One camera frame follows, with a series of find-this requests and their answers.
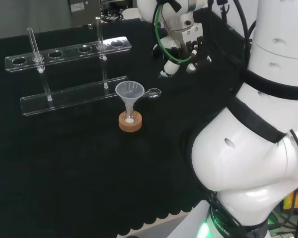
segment clear plastic funnel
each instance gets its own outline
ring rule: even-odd
[[[124,81],[116,86],[116,93],[126,104],[124,120],[132,124],[137,120],[137,114],[134,112],[134,103],[144,95],[144,87],[134,81]]]

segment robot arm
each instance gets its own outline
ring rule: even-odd
[[[204,7],[206,1],[177,1],[182,8],[175,12],[165,4],[163,16],[173,33],[185,33],[192,25],[177,29],[172,22],[185,23],[183,17]],[[156,1],[138,0],[138,6],[143,18],[152,21]],[[175,40],[185,43],[184,39],[182,34]],[[248,70],[273,84],[298,88],[298,0],[259,0]],[[217,191],[217,201],[236,223],[247,226],[255,237],[269,238],[268,215],[298,188],[298,147],[289,134],[292,128],[298,134],[298,100],[270,96],[246,83],[236,98],[284,138],[278,143],[269,141],[225,108],[195,139],[193,169],[202,184]],[[229,237],[225,222],[212,211],[206,221],[208,230],[214,238]]]
[[[191,58],[195,57],[202,44],[203,27],[201,23],[194,22],[192,12],[203,8],[206,0],[161,0],[159,3],[154,0],[138,0],[137,4],[143,19],[152,22],[154,28],[158,28],[154,21],[162,21],[161,25],[168,32],[168,36],[160,40],[156,30],[153,30],[157,41],[153,55],[162,53],[167,60],[160,74],[170,77],[183,64],[187,66],[188,73],[195,72],[198,62],[193,64]],[[185,60],[179,59],[179,54],[184,55]]]

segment white label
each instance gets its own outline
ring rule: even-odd
[[[80,3],[76,3],[76,4],[72,4],[71,5],[71,11],[74,12],[74,11],[80,11],[80,10],[84,10],[85,7],[84,7],[84,3],[83,2],[80,2]]]

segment table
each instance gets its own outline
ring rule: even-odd
[[[237,68],[210,45],[213,68],[193,75],[183,68],[160,79],[164,62],[151,57],[151,24],[128,20],[103,30],[105,39],[126,36],[132,44],[130,52],[108,56],[108,77],[127,75],[162,91],[157,100],[135,104],[143,116],[136,133],[118,127],[119,98],[24,117],[20,98],[43,89],[35,69],[6,72],[4,57],[31,48],[27,36],[0,40],[0,238],[114,238],[168,213],[188,212],[203,199],[180,137],[223,108],[240,85]],[[232,51],[242,48],[233,34],[224,38]],[[41,33],[37,43],[46,50],[95,39],[80,27]],[[97,59],[51,65],[46,73],[51,90],[101,80]]]

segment test tube rack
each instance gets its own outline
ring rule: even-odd
[[[32,47],[31,53],[6,57],[5,69],[16,72],[36,68],[42,82],[44,93],[22,97],[21,110],[24,116],[30,116],[49,111],[67,108],[89,102],[117,96],[115,87],[118,83],[128,80],[127,76],[107,78],[107,54],[128,51],[132,46],[126,37],[103,40],[101,18],[96,17],[98,41],[74,46],[67,46],[46,51],[39,51],[32,28],[28,35]],[[46,80],[46,65],[99,57],[102,69],[102,81],[84,84],[60,91],[50,91]]]

